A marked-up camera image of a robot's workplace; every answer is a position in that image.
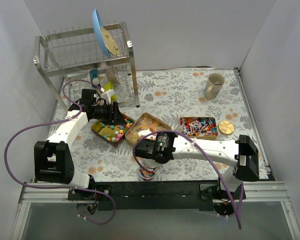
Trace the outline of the lime green bowl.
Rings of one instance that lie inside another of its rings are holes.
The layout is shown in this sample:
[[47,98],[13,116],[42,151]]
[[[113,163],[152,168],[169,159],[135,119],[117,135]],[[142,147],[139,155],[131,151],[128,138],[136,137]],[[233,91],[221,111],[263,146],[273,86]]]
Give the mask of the lime green bowl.
[[117,96],[115,94],[115,88],[111,82],[107,82],[103,86],[105,91],[112,90],[112,96],[110,97],[111,102],[115,102],[117,100]]

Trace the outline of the steel dish rack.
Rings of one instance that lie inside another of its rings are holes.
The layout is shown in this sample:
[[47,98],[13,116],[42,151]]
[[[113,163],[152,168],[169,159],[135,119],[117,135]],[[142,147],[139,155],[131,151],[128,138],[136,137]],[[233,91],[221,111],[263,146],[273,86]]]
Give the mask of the steel dish rack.
[[54,87],[52,78],[61,77],[68,82],[87,78],[90,70],[97,69],[103,85],[110,66],[114,66],[118,73],[119,82],[114,84],[118,102],[122,106],[140,106],[133,42],[127,23],[106,24],[104,28],[117,43],[119,54],[103,54],[91,27],[61,30],[34,39],[33,63],[54,95],[57,106],[64,111],[69,104]]

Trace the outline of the aluminium frame rail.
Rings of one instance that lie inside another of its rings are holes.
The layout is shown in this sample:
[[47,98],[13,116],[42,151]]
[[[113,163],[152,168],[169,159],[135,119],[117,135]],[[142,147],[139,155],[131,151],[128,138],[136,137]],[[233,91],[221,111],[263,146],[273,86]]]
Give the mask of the aluminium frame rail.
[[[294,240],[300,240],[300,229],[296,221],[291,199],[283,181],[245,182],[246,202],[280,202],[290,234]],[[39,189],[24,186],[18,201],[18,209],[10,236],[11,240],[20,240],[23,236],[26,221],[32,203],[79,203],[87,204],[88,200],[69,200],[73,189],[54,188]]]

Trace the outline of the blue white mug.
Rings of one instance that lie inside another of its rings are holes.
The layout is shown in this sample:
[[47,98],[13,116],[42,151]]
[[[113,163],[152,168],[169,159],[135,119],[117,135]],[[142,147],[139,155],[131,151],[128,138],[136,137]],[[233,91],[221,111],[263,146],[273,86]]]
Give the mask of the blue white mug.
[[88,79],[95,85],[100,85],[99,71],[97,68],[91,69],[88,73]]

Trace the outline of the gold tin of gummy candies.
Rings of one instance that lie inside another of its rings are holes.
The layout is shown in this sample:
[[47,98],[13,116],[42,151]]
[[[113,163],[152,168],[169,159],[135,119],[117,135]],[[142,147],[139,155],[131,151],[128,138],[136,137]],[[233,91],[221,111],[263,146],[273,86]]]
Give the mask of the gold tin of gummy candies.
[[152,132],[159,130],[171,130],[172,128],[159,118],[145,112],[133,123],[125,133],[128,144],[134,146],[137,141]]

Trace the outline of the clear round candy jar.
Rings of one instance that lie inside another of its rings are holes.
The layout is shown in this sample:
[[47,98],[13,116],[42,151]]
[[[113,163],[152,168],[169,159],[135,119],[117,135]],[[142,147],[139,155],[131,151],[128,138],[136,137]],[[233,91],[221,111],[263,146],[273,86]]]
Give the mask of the clear round candy jar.
[[141,181],[150,182],[154,179],[156,172],[155,168],[149,168],[148,171],[140,168],[138,172],[138,177]]

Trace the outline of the blue plate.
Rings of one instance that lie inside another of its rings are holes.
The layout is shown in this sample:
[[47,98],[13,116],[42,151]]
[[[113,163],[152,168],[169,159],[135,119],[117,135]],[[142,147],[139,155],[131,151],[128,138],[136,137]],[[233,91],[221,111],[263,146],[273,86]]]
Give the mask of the blue plate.
[[91,23],[92,23],[92,28],[93,28],[93,31],[94,31],[95,39],[96,39],[103,55],[109,58],[110,53],[109,53],[109,51],[106,47],[106,44],[105,44],[105,41],[104,41],[104,38],[103,38],[103,34],[102,34],[102,31],[101,31],[101,27],[103,27],[103,23],[102,23],[100,15],[99,15],[99,13],[96,9],[94,9],[92,11]]

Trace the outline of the patterned ceramic cup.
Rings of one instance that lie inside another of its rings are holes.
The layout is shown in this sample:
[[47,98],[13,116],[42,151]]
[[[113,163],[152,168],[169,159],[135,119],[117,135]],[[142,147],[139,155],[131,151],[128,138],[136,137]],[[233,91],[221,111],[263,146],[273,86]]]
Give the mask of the patterned ceramic cup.
[[106,77],[112,84],[118,84],[120,82],[118,78],[117,69],[114,66],[109,66],[105,71]]

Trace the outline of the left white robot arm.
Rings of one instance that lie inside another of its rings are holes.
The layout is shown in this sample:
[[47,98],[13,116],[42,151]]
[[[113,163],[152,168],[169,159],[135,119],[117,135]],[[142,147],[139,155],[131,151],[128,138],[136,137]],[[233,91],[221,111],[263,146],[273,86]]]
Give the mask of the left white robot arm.
[[113,89],[104,90],[100,98],[97,98],[96,90],[82,90],[81,98],[71,103],[66,121],[45,141],[38,141],[34,145],[34,171],[37,181],[79,188],[79,194],[85,200],[96,196],[96,187],[90,183],[91,176],[75,169],[70,148],[90,120],[100,120],[108,126],[127,123],[120,113],[117,101],[111,100],[114,95]]

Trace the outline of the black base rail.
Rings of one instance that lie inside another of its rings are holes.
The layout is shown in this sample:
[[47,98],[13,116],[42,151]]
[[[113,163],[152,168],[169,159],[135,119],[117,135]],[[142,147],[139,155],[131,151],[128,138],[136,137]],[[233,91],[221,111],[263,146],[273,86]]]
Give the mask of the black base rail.
[[69,201],[98,201],[99,211],[197,209],[231,215],[233,207],[217,180],[97,182],[98,193],[70,190]]

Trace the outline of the beige ceramic mug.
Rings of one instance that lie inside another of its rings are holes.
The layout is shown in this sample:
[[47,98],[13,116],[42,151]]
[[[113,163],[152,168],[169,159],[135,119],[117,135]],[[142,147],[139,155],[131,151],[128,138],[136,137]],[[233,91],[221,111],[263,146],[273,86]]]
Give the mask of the beige ceramic mug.
[[216,72],[211,73],[207,77],[204,89],[204,97],[208,100],[215,99],[222,89],[225,81],[225,77],[222,74]]

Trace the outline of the gold round jar lid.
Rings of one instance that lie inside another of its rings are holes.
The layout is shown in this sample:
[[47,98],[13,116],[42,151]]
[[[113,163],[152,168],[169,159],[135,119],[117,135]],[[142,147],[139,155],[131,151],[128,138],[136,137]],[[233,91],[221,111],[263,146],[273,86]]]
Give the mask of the gold round jar lid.
[[231,135],[235,131],[234,125],[230,121],[226,121],[226,120],[221,121],[218,124],[218,129],[224,135]]

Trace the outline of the gold tin of lollipops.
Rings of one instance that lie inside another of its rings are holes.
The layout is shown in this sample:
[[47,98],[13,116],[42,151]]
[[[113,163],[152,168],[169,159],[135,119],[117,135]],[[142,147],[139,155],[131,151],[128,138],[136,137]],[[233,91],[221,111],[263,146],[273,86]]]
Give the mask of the gold tin of lollipops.
[[219,135],[214,117],[181,117],[179,124],[182,133],[189,138],[214,141]]

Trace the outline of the gold tin of star candies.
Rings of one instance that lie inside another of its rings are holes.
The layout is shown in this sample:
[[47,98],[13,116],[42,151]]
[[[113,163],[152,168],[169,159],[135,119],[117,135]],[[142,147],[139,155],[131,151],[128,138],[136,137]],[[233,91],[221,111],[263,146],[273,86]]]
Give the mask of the gold tin of star candies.
[[91,131],[101,138],[104,142],[117,148],[124,140],[125,133],[132,127],[135,120],[123,114],[126,124],[121,125],[105,125],[101,120],[98,120],[91,126]]

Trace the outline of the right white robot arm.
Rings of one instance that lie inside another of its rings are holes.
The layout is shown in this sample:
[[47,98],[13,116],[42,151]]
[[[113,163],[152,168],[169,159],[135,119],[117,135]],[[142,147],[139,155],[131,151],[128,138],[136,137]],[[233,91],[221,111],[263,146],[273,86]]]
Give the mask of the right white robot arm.
[[224,173],[218,172],[217,195],[227,199],[243,182],[257,182],[259,173],[259,150],[248,135],[240,135],[237,140],[205,140],[190,138],[172,130],[154,132],[156,138],[142,137],[133,147],[135,159],[148,159],[141,168],[150,172],[157,165],[169,161],[194,159],[227,165]]

